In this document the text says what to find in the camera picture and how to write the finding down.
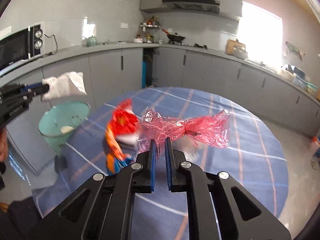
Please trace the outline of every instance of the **crumpled plastic wrap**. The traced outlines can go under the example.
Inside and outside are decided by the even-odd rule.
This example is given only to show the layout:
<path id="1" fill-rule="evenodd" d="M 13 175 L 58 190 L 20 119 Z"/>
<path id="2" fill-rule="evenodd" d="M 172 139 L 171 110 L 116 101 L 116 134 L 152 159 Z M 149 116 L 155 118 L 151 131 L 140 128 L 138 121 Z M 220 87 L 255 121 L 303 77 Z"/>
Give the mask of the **crumpled plastic wrap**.
<path id="1" fill-rule="evenodd" d="M 161 148 L 167 137 L 173 142 L 184 135 L 209 146 L 228 147 L 230 116 L 231 112 L 223 109 L 216 115 L 194 117 L 184 121 L 176 117 L 161 116 L 159 112 L 146 108 L 141 115 L 141 121 L 136 123 L 138 153 L 149 150 L 151 139 Z"/>

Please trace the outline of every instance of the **pot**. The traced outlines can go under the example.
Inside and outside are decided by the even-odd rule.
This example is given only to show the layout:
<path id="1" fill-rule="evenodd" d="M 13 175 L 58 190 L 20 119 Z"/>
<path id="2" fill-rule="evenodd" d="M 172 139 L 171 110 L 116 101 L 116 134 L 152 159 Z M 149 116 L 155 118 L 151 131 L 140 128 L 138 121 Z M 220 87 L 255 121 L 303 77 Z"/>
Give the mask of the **pot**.
<path id="1" fill-rule="evenodd" d="M 245 51 L 245 47 L 242 46 L 233 47 L 233 56 L 243 60 L 248 59 L 248 53 Z"/>
<path id="2" fill-rule="evenodd" d="M 179 43 L 181 43 L 185 39 L 185 37 L 183 37 L 181 35 L 178 35 L 177 33 L 170 34 L 165 29 L 162 29 L 162 30 L 167 34 L 167 37 L 171 42 L 179 42 Z"/>

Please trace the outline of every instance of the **plastic bucket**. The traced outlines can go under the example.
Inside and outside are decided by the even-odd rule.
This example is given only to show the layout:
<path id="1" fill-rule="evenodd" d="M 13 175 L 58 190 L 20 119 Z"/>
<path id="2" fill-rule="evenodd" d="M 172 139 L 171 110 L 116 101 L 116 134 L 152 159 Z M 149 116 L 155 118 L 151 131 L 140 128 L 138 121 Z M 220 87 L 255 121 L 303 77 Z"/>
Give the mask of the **plastic bucket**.
<path id="1" fill-rule="evenodd" d="M 88 118 L 90 109 L 87 103 L 73 101 L 53 106 L 42 116 L 39 133 L 60 155 L 61 147 L 72 132 Z"/>

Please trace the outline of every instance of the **wall decoration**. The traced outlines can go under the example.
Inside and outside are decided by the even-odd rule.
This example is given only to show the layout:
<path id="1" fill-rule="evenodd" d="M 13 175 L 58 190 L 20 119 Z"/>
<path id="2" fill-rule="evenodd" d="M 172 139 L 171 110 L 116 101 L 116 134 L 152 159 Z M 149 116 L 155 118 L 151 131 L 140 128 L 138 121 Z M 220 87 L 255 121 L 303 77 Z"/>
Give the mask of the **wall decoration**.
<path id="1" fill-rule="evenodd" d="M 284 56 L 287 57 L 288 53 L 293 53 L 298 56 L 298 58 L 302 61 L 303 57 L 305 56 L 305 53 L 298 49 L 296 46 L 292 45 L 288 41 L 285 42 L 287 45 L 285 51 L 284 51 Z"/>

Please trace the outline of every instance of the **power cord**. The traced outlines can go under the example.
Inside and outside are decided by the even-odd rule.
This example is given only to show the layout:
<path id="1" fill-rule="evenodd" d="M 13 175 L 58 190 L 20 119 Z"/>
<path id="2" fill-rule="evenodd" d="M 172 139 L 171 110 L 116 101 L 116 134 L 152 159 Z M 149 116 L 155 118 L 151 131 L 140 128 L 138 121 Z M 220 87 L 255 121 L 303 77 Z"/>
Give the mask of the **power cord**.
<path id="1" fill-rule="evenodd" d="M 52 53 L 52 51 L 51 51 L 51 52 L 48 53 L 48 54 L 49 54 L 49 55 L 54 55 L 54 54 L 56 54 L 57 51 L 58 51 L 58 43 L 57 43 L 57 40 L 56 40 L 56 36 L 55 36 L 54 34 L 52 34 L 51 36 L 47 36 L 47 35 L 44 35 L 44 36 L 46 36 L 47 38 L 51 38 L 51 37 L 53 36 L 54 42 L 56 43 L 56 51 L 55 51 L 54 53 Z"/>

